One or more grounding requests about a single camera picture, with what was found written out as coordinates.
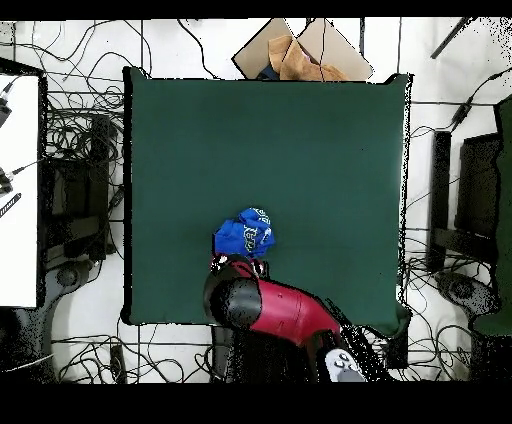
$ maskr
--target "green cloth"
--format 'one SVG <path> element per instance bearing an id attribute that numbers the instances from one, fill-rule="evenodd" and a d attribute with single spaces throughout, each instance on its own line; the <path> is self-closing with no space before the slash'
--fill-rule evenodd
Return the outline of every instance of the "green cloth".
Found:
<path id="1" fill-rule="evenodd" d="M 406 75 L 150 80 L 132 68 L 130 321 L 208 323 L 212 234 L 264 209 L 272 279 L 393 335 Z"/>
<path id="2" fill-rule="evenodd" d="M 512 336 L 512 96 L 496 105 L 495 112 L 503 149 L 496 160 L 500 181 L 496 226 L 498 262 L 491 278 L 501 308 L 496 314 L 476 317 L 473 329 L 489 336 Z"/>

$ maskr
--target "blue cloth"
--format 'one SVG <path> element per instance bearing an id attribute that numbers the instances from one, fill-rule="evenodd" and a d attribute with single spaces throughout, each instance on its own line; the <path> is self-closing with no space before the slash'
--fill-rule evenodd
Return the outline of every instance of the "blue cloth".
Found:
<path id="1" fill-rule="evenodd" d="M 240 212 L 237 221 L 227 219 L 215 233 L 216 253 L 259 258 L 274 244 L 270 219 L 262 209 L 249 208 Z"/>

